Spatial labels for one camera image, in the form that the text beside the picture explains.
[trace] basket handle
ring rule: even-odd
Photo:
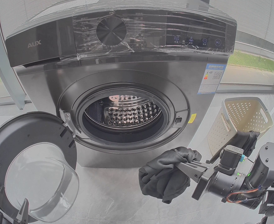
[[[260,113],[261,113],[262,117],[264,118],[264,121],[267,123],[269,121],[269,119],[266,117],[266,114],[263,111],[263,109],[260,109]]]
[[[229,132],[230,131],[230,127],[229,127],[229,125],[228,125],[228,123],[227,123],[227,121],[226,121],[223,113],[221,113],[221,118],[222,118],[222,121],[223,121],[223,123],[225,125],[225,128],[226,128],[227,132]]]

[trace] yellow warning sticker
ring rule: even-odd
[[[196,115],[197,115],[197,114],[192,114],[192,115],[191,115],[191,118],[190,118],[190,120],[189,120],[188,124],[193,123],[193,121],[194,121],[194,120],[195,120],[195,118],[196,118]]]

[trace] play pause button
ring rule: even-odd
[[[216,40],[215,40],[215,45],[216,45],[217,47],[221,46],[221,40],[220,40],[220,39],[216,39]]]

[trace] energy label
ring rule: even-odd
[[[207,64],[197,94],[213,94],[220,84],[227,65]]]

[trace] qr code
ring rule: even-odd
[[[212,77],[213,80],[220,80],[222,75],[222,71],[214,72],[214,76]]]

